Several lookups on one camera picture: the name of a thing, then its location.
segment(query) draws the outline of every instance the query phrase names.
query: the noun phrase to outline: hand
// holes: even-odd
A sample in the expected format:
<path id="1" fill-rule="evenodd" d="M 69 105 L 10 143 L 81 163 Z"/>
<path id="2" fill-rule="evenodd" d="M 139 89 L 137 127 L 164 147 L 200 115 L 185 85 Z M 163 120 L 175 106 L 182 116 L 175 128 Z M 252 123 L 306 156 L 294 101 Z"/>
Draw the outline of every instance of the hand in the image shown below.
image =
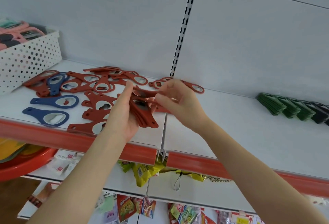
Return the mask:
<path id="1" fill-rule="evenodd" d="M 138 131 L 139 125 L 133 114 L 129 112 L 129 100 L 133 91 L 133 83 L 127 81 L 126 87 L 111 109 L 104 130 L 101 134 L 113 136 L 127 143 Z"/>
<path id="2" fill-rule="evenodd" d="M 194 91 L 180 80 L 167 81 L 161 86 L 160 91 L 165 96 L 158 93 L 155 96 L 156 101 L 169 110 L 184 126 L 200 133 L 208 117 Z"/>

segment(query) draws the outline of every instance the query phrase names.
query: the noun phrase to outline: barcode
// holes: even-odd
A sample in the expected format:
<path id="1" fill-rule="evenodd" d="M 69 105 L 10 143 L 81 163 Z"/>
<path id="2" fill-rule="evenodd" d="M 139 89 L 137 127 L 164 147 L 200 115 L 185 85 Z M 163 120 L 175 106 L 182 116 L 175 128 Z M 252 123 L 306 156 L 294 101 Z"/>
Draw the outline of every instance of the barcode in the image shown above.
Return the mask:
<path id="1" fill-rule="evenodd" d="M 137 169 L 137 173 L 138 173 L 139 178 L 141 178 L 143 176 L 143 172 L 140 167 Z"/>

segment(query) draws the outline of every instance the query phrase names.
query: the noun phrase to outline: perforated plastic basket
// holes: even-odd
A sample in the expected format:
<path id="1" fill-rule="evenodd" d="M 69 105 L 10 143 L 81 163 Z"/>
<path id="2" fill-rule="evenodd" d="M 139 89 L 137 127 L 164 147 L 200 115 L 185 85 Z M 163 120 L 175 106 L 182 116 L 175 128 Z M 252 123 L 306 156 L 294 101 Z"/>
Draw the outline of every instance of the perforated plastic basket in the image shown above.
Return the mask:
<path id="1" fill-rule="evenodd" d="M 0 95 L 62 60 L 58 31 L 0 51 Z"/>

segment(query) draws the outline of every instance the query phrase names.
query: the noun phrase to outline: red shelf edge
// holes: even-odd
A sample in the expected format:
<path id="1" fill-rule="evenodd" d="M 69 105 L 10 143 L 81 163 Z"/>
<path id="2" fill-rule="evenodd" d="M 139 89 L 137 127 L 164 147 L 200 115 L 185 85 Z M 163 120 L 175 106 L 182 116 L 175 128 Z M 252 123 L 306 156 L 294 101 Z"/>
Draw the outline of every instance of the red shelf edge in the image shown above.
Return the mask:
<path id="1" fill-rule="evenodd" d="M 83 153 L 87 152 L 95 139 L 95 137 L 91 136 L 5 119 L 0 119 L 0 137 Z M 120 159 L 141 164 L 154 164 L 156 155 L 157 149 L 155 148 L 127 143 Z"/>
<path id="2" fill-rule="evenodd" d="M 187 170 L 195 173 L 232 179 L 223 164 L 216 159 L 198 157 L 179 152 L 169 152 L 167 167 Z M 276 171 L 285 181 L 303 194 L 329 197 L 329 180 L 310 178 L 302 175 Z"/>

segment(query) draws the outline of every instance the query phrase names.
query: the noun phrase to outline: wooden floor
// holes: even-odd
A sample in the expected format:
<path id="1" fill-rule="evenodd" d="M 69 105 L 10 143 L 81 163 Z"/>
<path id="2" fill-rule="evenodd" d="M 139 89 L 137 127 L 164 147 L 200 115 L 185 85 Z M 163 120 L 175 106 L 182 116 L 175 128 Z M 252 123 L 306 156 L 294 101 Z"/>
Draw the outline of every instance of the wooden floor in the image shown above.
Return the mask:
<path id="1" fill-rule="evenodd" d="M 18 212 L 37 188 L 40 181 L 16 178 L 0 182 L 0 220 L 1 223 L 23 224 L 26 220 L 17 219 Z"/>

